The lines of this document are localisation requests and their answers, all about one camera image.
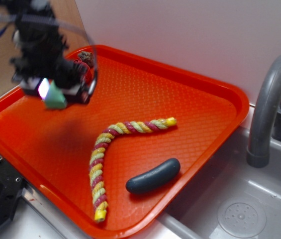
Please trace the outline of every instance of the red plastic tray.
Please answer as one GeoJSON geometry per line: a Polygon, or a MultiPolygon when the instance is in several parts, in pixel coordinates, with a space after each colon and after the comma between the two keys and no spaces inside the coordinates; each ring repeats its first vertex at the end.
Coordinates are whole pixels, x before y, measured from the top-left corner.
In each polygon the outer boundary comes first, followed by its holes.
{"type": "MultiPolygon", "coordinates": [[[[106,46],[96,46],[99,81],[88,105],[48,110],[15,89],[0,99],[0,154],[83,231],[124,238],[148,226],[237,128],[249,110],[237,87],[106,46]],[[118,136],[105,154],[109,203],[96,224],[89,185],[90,154],[109,125],[175,117],[158,133],[118,136]],[[145,195],[125,183],[163,161],[181,163],[177,178],[145,195]]],[[[68,58],[76,59],[82,48],[68,58]]]]}

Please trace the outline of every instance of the twisted rope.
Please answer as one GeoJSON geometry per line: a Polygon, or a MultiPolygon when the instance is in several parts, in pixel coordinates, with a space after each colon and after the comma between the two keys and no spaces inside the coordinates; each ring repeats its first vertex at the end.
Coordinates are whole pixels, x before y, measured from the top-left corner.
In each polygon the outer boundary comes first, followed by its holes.
{"type": "Polygon", "coordinates": [[[108,144],[118,135],[131,133],[152,133],[175,126],[175,118],[158,119],[150,122],[118,122],[110,125],[97,138],[90,159],[90,183],[92,188],[93,205],[95,210],[94,220],[99,223],[105,220],[108,207],[102,167],[104,153],[108,144]]]}

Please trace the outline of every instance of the gray sink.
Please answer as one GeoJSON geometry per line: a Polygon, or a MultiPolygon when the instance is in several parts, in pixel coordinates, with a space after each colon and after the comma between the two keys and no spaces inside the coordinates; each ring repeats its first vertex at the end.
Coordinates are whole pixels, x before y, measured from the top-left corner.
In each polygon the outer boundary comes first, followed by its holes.
{"type": "Polygon", "coordinates": [[[181,238],[281,239],[281,142],[268,166],[246,162],[249,131],[238,128],[158,220],[181,238]]]}

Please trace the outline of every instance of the faucet spout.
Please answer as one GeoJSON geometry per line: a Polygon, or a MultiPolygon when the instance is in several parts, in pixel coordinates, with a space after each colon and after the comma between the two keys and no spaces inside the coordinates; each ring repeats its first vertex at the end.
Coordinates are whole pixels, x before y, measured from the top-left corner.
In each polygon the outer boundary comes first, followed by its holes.
{"type": "Polygon", "coordinates": [[[274,125],[273,137],[281,141],[281,56],[271,65],[256,102],[247,147],[249,165],[256,168],[268,165],[274,125]]]}

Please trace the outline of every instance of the sink drain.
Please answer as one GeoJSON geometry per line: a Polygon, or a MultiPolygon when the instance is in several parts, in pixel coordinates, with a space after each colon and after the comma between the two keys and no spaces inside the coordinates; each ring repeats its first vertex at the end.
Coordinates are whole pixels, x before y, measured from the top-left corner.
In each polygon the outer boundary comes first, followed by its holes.
{"type": "Polygon", "coordinates": [[[262,207],[248,198],[231,198],[218,210],[221,227],[237,238],[251,238],[265,227],[266,215],[262,207]]]}

